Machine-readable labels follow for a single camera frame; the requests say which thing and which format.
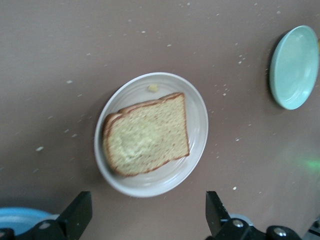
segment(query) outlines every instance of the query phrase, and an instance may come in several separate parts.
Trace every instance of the teal bowl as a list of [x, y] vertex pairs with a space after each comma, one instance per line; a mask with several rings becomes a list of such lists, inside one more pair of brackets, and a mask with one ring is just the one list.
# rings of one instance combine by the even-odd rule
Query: teal bowl
[[289, 31], [273, 53], [269, 80], [274, 99], [287, 110], [300, 107], [310, 96], [319, 70], [319, 46], [309, 26]]

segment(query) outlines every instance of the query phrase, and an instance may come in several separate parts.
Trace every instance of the table surface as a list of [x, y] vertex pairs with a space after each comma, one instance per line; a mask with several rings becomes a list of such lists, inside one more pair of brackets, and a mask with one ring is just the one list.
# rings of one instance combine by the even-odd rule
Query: table surface
[[[1, 1], [0, 207], [56, 214], [91, 191], [83, 240], [201, 240], [217, 191], [259, 230], [303, 236], [320, 213], [319, 77], [296, 110], [268, 82], [275, 44], [300, 25], [320, 35], [320, 1]], [[113, 93], [152, 72], [197, 88], [209, 132], [180, 185], [136, 198], [102, 177], [93, 139]]]

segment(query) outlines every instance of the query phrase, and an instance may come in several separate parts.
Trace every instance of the plate rim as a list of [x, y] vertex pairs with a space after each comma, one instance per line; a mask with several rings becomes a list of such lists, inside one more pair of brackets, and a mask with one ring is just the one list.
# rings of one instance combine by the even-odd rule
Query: plate rim
[[[104, 121], [105, 119], [105, 111], [108, 109], [108, 107], [111, 105], [111, 103], [113, 102], [113, 100], [116, 98], [116, 96], [121, 92], [123, 91], [124, 89], [126, 89], [129, 85], [133, 84], [134, 82], [137, 82], [141, 79], [144, 79], [144, 78], [147, 78], [147, 77], [151, 77], [151, 76], [170, 76], [170, 77], [174, 77], [182, 82], [184, 82], [185, 84], [187, 84], [191, 89], [192, 91], [197, 95], [198, 99], [200, 100], [201, 102], [201, 107], [203, 107], [203, 113], [205, 115], [205, 136], [204, 136], [204, 144], [201, 148], [201, 151], [200, 151], [200, 155], [198, 157], [198, 159], [196, 160], [196, 162], [194, 163], [192, 169], [189, 170], [189, 172], [178, 182], [176, 182], [173, 186], [169, 187], [168, 189], [166, 188], [165, 190], [163, 191], [157, 191], [157, 192], [147, 192], [147, 193], [143, 193], [141, 192], [140, 190], [138, 191], [131, 191], [131, 192], [127, 192], [126, 190], [123, 190], [121, 188], [119, 188], [117, 186], [117, 184], [115, 184], [114, 182], [110, 181], [107, 176], [105, 175], [104, 171], [108, 171], [104, 164], [102, 163], [101, 160], [99, 160], [99, 158], [97, 157], [97, 155], [99, 154], [99, 134], [100, 134], [100, 131], [101, 131], [101, 126], [102, 126], [102, 121]], [[200, 158], [202, 157], [203, 155], [203, 152], [205, 150], [205, 147], [207, 145], [207, 140], [208, 140], [208, 134], [209, 134], [209, 117], [208, 117], [208, 112], [207, 112], [207, 107], [206, 107], [206, 104], [205, 104], [205, 101], [203, 100], [201, 94], [199, 93], [199, 91], [196, 89], [195, 86], [193, 86], [188, 80], [186, 80], [185, 78], [179, 76], [179, 75], [176, 75], [176, 74], [173, 74], [173, 73], [169, 73], [169, 72], [150, 72], [150, 73], [146, 73], [146, 74], [143, 74], [143, 75], [140, 75], [138, 77], [135, 77], [134, 79], [126, 82], [124, 85], [122, 85], [110, 98], [109, 100], [107, 101], [107, 103], [105, 104], [105, 106], [103, 107], [101, 113], [100, 113], [100, 116], [98, 118], [98, 121], [97, 121], [97, 124], [96, 124], [96, 128], [95, 128], [95, 131], [94, 131], [94, 141], [93, 141], [93, 144], [94, 144], [94, 155], [95, 155], [95, 161], [98, 165], [98, 168], [99, 168], [99, 171], [101, 173], [101, 175], [103, 176], [103, 178], [114, 188], [116, 189], [118, 192], [122, 193], [122, 194], [125, 194], [127, 196], [132, 196], [132, 197], [137, 197], [137, 198], [150, 198], [150, 197], [155, 197], [155, 196], [159, 196], [161, 194], [164, 194], [172, 189], [174, 189], [175, 187], [177, 187], [179, 184], [181, 184], [191, 173], [192, 171], [195, 169], [195, 167], [198, 165], [199, 161], [200, 161]]]
[[[315, 45], [318, 49], [318, 51], [316, 52], [318, 58], [316, 58], [316, 61], [317, 61], [317, 67], [316, 67], [316, 74], [315, 74], [315, 77], [314, 79], [312, 79], [313, 81], [313, 84], [312, 84], [312, 87], [311, 88], [308, 88], [309, 90], [309, 94], [306, 95], [305, 97], [302, 98], [302, 101], [301, 101], [301, 104], [294, 104], [295, 103], [295, 100], [293, 102], [290, 102], [290, 103], [287, 103], [285, 102], [284, 100], [282, 100], [282, 98], [279, 96], [279, 89], [277, 89], [276, 87], [276, 82], [278, 82], [279, 80], [277, 80], [277, 65], [278, 65], [278, 62], [279, 62], [279, 56], [281, 55], [281, 51], [282, 51], [282, 48], [284, 47], [284, 44], [286, 42], [286, 40], [288, 39], [288, 37], [295, 31], [297, 31], [298, 29], [305, 29], [307, 30], [307, 32], [310, 34], [310, 36], [312, 38], [315, 39]], [[318, 38], [317, 38], [317, 35], [315, 33], [315, 31], [310, 27], [310, 26], [307, 26], [307, 25], [300, 25], [300, 26], [297, 26], [297, 27], [294, 27], [293, 29], [291, 29], [290, 31], [288, 31], [282, 38], [281, 40], [279, 41], [279, 43], [277, 44], [273, 54], [272, 54], [272, 58], [271, 58], [271, 63], [270, 63], [270, 76], [269, 76], [269, 80], [270, 80], [270, 88], [271, 88], [271, 93], [274, 97], [274, 99], [276, 100], [276, 102], [282, 106], [284, 109], [287, 109], [287, 110], [294, 110], [294, 109], [297, 109], [299, 108], [300, 106], [302, 106], [306, 101], [307, 99], [309, 98], [314, 86], [315, 86], [315, 83], [316, 83], [316, 80], [317, 80], [317, 76], [318, 76], [318, 72], [319, 72], [319, 46], [318, 46]]]

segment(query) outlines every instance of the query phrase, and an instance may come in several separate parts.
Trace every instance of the bread crumb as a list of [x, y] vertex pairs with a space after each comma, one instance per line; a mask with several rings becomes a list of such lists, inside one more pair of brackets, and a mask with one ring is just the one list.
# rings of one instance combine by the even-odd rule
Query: bread crumb
[[152, 93], [156, 93], [159, 91], [158, 84], [151, 84], [148, 86], [148, 91]]
[[40, 151], [42, 151], [44, 149], [44, 147], [43, 146], [40, 146], [40, 147], [38, 147], [37, 149], [36, 149], [36, 151], [37, 152], [40, 152]]

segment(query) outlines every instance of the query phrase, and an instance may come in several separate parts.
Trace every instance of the white plate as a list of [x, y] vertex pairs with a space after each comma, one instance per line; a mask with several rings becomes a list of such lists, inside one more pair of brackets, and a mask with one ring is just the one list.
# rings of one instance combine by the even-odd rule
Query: white plate
[[[159, 90], [157, 92], [148, 91], [148, 86], [151, 84], [157, 84]], [[106, 116], [121, 108], [158, 99], [175, 92], [185, 94], [190, 155], [170, 161], [155, 171], [134, 177], [122, 177], [113, 173], [107, 164], [102, 148], [103, 123]], [[166, 193], [186, 179], [199, 162], [207, 138], [208, 113], [197, 89], [180, 76], [166, 72], [154, 72], [127, 82], [107, 102], [95, 129], [94, 153], [103, 177], [112, 187], [129, 196], [147, 198]]]

